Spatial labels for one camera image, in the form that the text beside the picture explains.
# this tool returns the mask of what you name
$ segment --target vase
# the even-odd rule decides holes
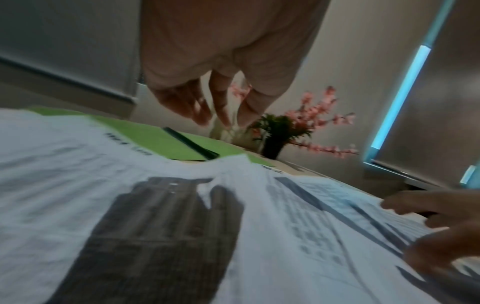
[[[283,138],[280,139],[276,137],[268,137],[267,139],[265,139],[261,154],[269,159],[277,159],[277,156],[280,154],[280,151],[285,146],[285,144],[287,144],[287,141]]]

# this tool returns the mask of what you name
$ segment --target hand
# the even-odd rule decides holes
[[[436,212],[425,225],[449,227],[421,237],[405,250],[404,260],[415,270],[430,272],[458,258],[480,255],[480,191],[404,191],[380,205],[397,214]]]
[[[140,60],[148,87],[173,112],[207,125],[200,87],[209,89],[229,128],[227,91],[241,70],[252,90],[238,110],[241,127],[258,119],[290,86],[317,35],[329,0],[143,0]]]

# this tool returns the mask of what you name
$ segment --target flower arrangement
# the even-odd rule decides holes
[[[245,99],[252,87],[239,88],[232,84],[231,90],[234,96]],[[323,115],[329,114],[332,107],[338,102],[335,96],[336,90],[329,86],[323,93],[323,97],[314,103],[314,95],[306,92],[301,98],[301,105],[297,110],[290,110],[283,115],[264,114],[260,119],[253,122],[248,129],[251,130],[254,140],[264,140],[262,155],[275,159],[283,146],[287,144],[305,148],[313,153],[330,153],[336,157],[345,158],[347,155],[358,154],[354,145],[349,149],[341,150],[338,146],[321,146],[299,141],[304,136],[312,137],[312,133],[322,129],[328,124],[352,125],[355,114],[335,114],[330,119],[324,119]]]

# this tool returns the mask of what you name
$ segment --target newspaper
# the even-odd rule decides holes
[[[0,129],[0,303],[480,302],[475,261],[417,274],[431,230],[330,179],[171,161],[88,117]]]

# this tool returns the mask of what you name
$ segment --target green folder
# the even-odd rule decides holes
[[[64,109],[54,109],[46,107],[31,107],[29,110],[36,112],[44,116],[59,116],[59,115],[86,115],[82,112],[70,111]],[[168,134],[165,130],[159,127],[138,124],[126,120],[119,120],[115,118],[108,118],[98,115],[87,115],[98,122],[105,124],[124,136],[128,137],[130,140],[147,148],[161,156],[164,156],[169,159],[176,160],[191,160],[191,161],[205,161],[206,158],[198,153],[195,149],[188,146],[187,143],[179,141],[175,137]],[[226,157],[231,155],[246,154],[251,162],[266,165],[272,167],[268,161],[250,155],[244,150],[237,148],[233,145],[225,143],[220,140],[189,134],[181,133],[187,137],[192,142],[198,144],[204,149],[213,151],[219,154],[220,157]]]

